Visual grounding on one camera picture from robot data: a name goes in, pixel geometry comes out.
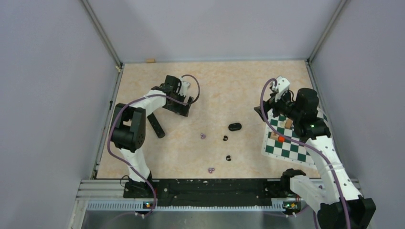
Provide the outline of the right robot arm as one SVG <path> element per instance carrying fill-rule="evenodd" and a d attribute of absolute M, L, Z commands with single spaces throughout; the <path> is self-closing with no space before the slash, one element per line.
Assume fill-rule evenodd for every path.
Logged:
<path fill-rule="evenodd" d="M 376 211 L 371 198 L 364 198 L 352 183 L 337 156 L 331 132 L 325 121 L 318 117 L 319 98 L 310 88 L 298 90 L 296 99 L 286 89 L 274 89 L 267 101 L 261 100 L 254 110 L 269 123 L 280 115 L 290 119 L 298 140 L 311 156 L 323 182 L 315 185 L 297 170 L 290 169 L 290 176 L 280 183 L 280 191 L 287 197 L 298 194 L 315 212 L 321 229 L 365 229 Z"/>

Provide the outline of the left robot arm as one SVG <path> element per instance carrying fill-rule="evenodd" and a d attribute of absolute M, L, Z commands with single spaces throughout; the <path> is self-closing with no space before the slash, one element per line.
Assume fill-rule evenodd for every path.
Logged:
<path fill-rule="evenodd" d="M 122 157 L 108 148 L 110 155 L 128 166 L 124 198 L 152 198 L 156 195 L 152 173 L 143 152 L 146 123 L 151 124 L 158 138 L 163 138 L 166 134 L 154 114 L 157 109 L 164 108 L 184 117 L 189 115 L 190 107 L 197 98 L 187 95 L 191 84 L 184 78 L 167 75 L 164 83 L 152 87 L 143 97 L 115 106 L 107 142 L 113 143 Z"/>

